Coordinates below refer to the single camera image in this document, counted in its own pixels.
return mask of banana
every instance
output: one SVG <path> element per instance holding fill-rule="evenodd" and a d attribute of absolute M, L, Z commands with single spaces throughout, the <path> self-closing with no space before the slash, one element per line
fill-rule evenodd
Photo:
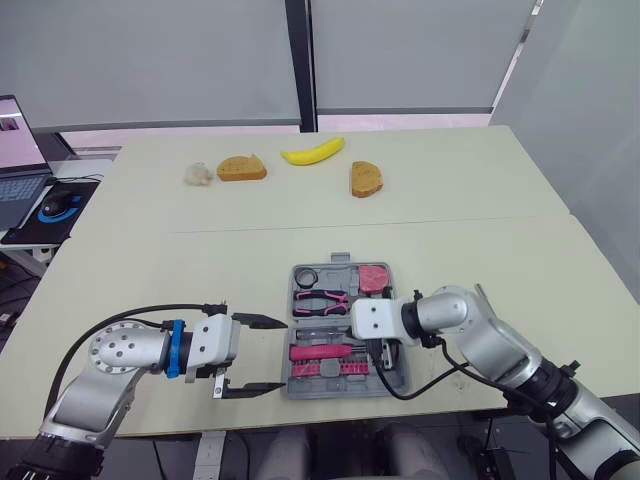
<path fill-rule="evenodd" d="M 334 137 L 317 147 L 309 150 L 300 150 L 297 152 L 280 152 L 282 158 L 292 165 L 311 165 L 325 158 L 329 158 L 334 153 L 344 147 L 344 138 Z"/>

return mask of screwdriver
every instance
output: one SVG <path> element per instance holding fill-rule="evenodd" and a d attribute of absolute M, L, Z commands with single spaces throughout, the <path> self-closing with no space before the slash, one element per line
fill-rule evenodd
<path fill-rule="evenodd" d="M 299 360 L 320 360 L 323 358 L 348 357 L 354 353 L 366 352 L 366 347 L 351 346 L 345 344 L 335 345 L 314 345 L 311 347 L 291 347 L 289 360 L 297 362 Z"/>
<path fill-rule="evenodd" d="M 321 375 L 320 363 L 303 363 L 291 366 L 292 377 L 313 377 Z M 340 375 L 368 375 L 369 364 L 365 362 L 346 362 L 340 364 Z"/>
<path fill-rule="evenodd" d="M 329 339 L 331 337 L 337 337 L 339 335 L 346 335 L 346 332 L 341 332 L 337 329 L 326 330 L 298 330 L 296 332 L 297 340 L 319 340 Z"/>

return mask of blue ring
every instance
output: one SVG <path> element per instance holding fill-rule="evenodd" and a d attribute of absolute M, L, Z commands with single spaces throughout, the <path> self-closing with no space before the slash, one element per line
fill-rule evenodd
<path fill-rule="evenodd" d="M 184 330 L 184 322 L 182 320 L 174 320 L 171 326 L 171 345 L 169 346 L 169 368 L 167 368 L 167 378 L 176 378 L 180 375 L 180 340 L 182 339 L 182 331 Z"/>
<path fill-rule="evenodd" d="M 65 212 L 62 212 L 62 213 L 56 215 L 55 217 L 47 217 L 47 216 L 45 216 L 44 213 L 42 213 L 42 210 L 39 210 L 38 211 L 38 220 L 40 220 L 42 223 L 61 222 L 62 220 L 66 220 L 67 218 L 69 218 L 71 215 L 73 215 L 77 211 L 78 211 L 77 208 L 70 208 L 69 210 L 67 210 Z"/>

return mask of cable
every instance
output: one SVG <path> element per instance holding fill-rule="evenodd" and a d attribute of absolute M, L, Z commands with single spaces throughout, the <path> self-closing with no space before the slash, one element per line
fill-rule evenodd
<path fill-rule="evenodd" d="M 388 382 L 384 371 L 382 370 L 382 367 L 380 365 L 380 362 L 374 362 L 374 367 L 376 368 L 376 372 L 378 373 L 378 377 L 380 377 L 380 381 L 382 382 L 382 384 L 384 385 L 384 388 L 387 389 L 387 391 L 393 395 L 395 398 L 397 398 L 398 400 L 412 400 L 414 398 L 416 398 L 418 395 L 422 395 L 424 392 L 426 392 L 427 390 L 429 390 L 431 387 L 433 387 L 436 383 L 441 382 L 442 380 L 444 380 L 445 378 L 447 378 L 449 375 L 456 373 L 458 370 L 456 368 L 450 368 L 449 370 L 447 370 L 444 373 L 441 373 L 439 376 L 437 376 L 436 378 L 434 378 L 433 380 L 431 380 L 429 383 L 427 383 L 424 387 L 419 388 L 418 390 L 416 390 L 413 393 L 409 393 L 407 395 L 402 395 L 398 392 L 396 392 L 393 387 L 391 386 L 391 384 Z"/>
<path fill-rule="evenodd" d="M 493 417 L 489 419 L 489 426 L 487 427 L 487 436 L 484 439 L 484 445 L 482 450 L 486 450 L 489 447 L 489 440 L 491 440 L 491 430 L 493 430 Z"/>
<path fill-rule="evenodd" d="M 164 473 L 164 468 L 162 468 L 162 462 L 160 461 L 160 454 L 158 453 L 158 446 L 156 445 L 156 441 L 152 440 L 151 443 L 153 445 L 153 451 L 156 454 L 156 460 L 158 462 L 158 470 L 160 470 L 160 478 L 162 478 L 162 480 L 167 480 L 167 474 Z"/>
<path fill-rule="evenodd" d="M 26 275 L 28 275 L 29 277 L 37 277 L 38 275 L 34 275 L 33 273 L 31 273 L 29 270 L 27 270 L 26 268 L 24 268 L 22 265 L 20 265 L 19 263 L 15 263 L 15 262 L 6 262 L 7 265 L 12 265 L 14 267 L 18 267 L 20 270 L 22 270 Z"/>
<path fill-rule="evenodd" d="M 60 177 L 60 178 L 56 178 L 56 182 L 58 183 L 65 183 L 65 182 L 73 182 L 74 180 L 93 180 L 94 182 L 98 182 L 100 183 L 102 181 L 102 179 L 97 179 L 97 178 L 93 178 L 93 177 L 103 177 L 104 175 L 102 173 L 92 173 L 91 175 L 84 175 L 82 177 Z"/>
<path fill-rule="evenodd" d="M 227 433 L 232 433 L 233 435 L 238 437 L 238 439 L 244 445 L 244 449 L 247 452 L 247 476 L 246 476 L 246 480 L 250 480 L 250 478 L 251 478 L 251 450 L 249 449 L 249 443 L 247 443 L 247 439 L 244 438 L 244 435 L 242 433 L 240 433 L 240 432 L 237 432 L 235 430 L 229 430 Z"/>
<path fill-rule="evenodd" d="M 149 320 L 141 320 L 139 318 L 121 318 L 120 320 L 122 320 L 123 322 L 140 322 L 147 327 L 162 328 L 161 323 L 150 322 Z"/>
<path fill-rule="evenodd" d="M 39 277 L 34 275 L 33 277 L 23 278 L 22 280 L 18 280 L 17 282 L 12 283 L 11 285 L 7 285 L 6 287 L 2 287 L 2 289 L 0 289 L 0 293 L 6 292 L 7 290 L 9 290 L 10 288 L 13 288 L 13 287 L 20 287 L 25 292 L 31 294 L 31 292 L 29 290 L 27 290 L 25 287 L 23 287 L 22 284 L 26 283 L 26 282 L 30 282 L 32 280 L 35 280 L 36 278 L 38 280 L 40 279 Z"/>
<path fill-rule="evenodd" d="M 116 315 L 112 315 L 111 317 L 103 320 L 100 323 L 97 323 L 85 333 L 83 333 L 78 340 L 76 340 L 73 345 L 69 348 L 65 356 L 62 358 L 60 365 L 58 366 L 58 370 L 56 371 L 55 376 L 53 377 L 53 381 L 51 382 L 51 388 L 49 389 L 49 396 L 47 397 L 47 403 L 45 406 L 44 417 L 46 418 L 47 413 L 51 410 L 51 407 L 56 403 L 58 399 L 58 395 L 60 393 L 60 385 L 62 384 L 62 379 L 64 377 L 65 372 L 67 371 L 67 367 L 71 362 L 71 359 L 78 351 L 78 349 L 82 346 L 82 344 L 94 333 L 99 332 L 105 327 L 108 327 L 112 323 L 123 320 L 131 315 L 139 315 L 141 313 L 149 313 L 149 312 L 159 312 L 163 310 L 200 310 L 202 312 L 207 312 L 211 308 L 210 305 L 207 304 L 194 304 L 194 303 L 172 303 L 168 305 L 154 305 L 151 307 L 142 307 L 142 308 L 134 308 L 133 310 L 127 310 L 126 312 L 118 313 Z M 157 323 L 147 322 L 146 320 L 138 320 L 139 322 L 144 323 L 145 325 L 158 328 Z"/>
<path fill-rule="evenodd" d="M 7 300 L 6 302 L 0 302 L 0 307 L 4 307 L 5 305 L 9 305 L 14 302 L 20 302 L 22 300 L 29 300 L 30 298 L 31 298 L 31 295 L 29 295 L 28 297 L 13 298 L 11 300 Z"/>
<path fill-rule="evenodd" d="M 538 403 L 536 400 L 534 400 L 533 398 L 531 398 L 529 395 L 526 395 L 522 392 L 519 392 L 518 390 L 514 390 L 511 388 L 507 388 L 503 385 L 500 385 L 499 383 L 496 383 L 492 380 L 486 379 L 481 377 L 480 375 L 477 375 L 469 370 L 467 370 L 465 367 L 463 367 L 461 364 L 459 364 L 458 362 L 456 362 L 450 355 L 449 352 L 447 351 L 447 342 L 445 341 L 444 338 L 438 337 L 439 338 L 439 343 L 440 346 L 442 347 L 442 354 L 444 355 L 444 358 L 447 360 L 447 362 L 449 362 L 449 364 L 455 368 L 456 370 L 458 370 L 461 373 L 464 373 L 466 376 L 473 378 L 474 380 L 488 386 L 488 387 L 492 387 L 495 388 L 497 390 L 500 390 L 503 393 L 507 393 L 512 397 L 517 398 L 518 400 L 520 400 L 521 402 L 524 402 L 536 409 L 538 409 L 540 412 L 544 412 L 545 414 L 545 426 L 547 428 L 547 442 L 548 442 L 548 447 L 549 447 L 549 479 L 550 480 L 556 480 L 558 477 L 557 471 L 556 471 L 556 460 L 557 460 L 557 444 L 556 444 L 556 438 L 555 438 L 555 434 L 553 432 L 553 420 L 551 418 L 551 416 L 545 412 L 544 409 L 544 405 L 541 405 L 540 403 Z"/>

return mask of wall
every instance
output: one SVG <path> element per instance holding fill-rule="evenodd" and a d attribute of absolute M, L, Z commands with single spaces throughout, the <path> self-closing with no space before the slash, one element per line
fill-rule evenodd
<path fill-rule="evenodd" d="M 638 4 L 546 1 L 491 121 L 511 126 L 636 301 Z"/>

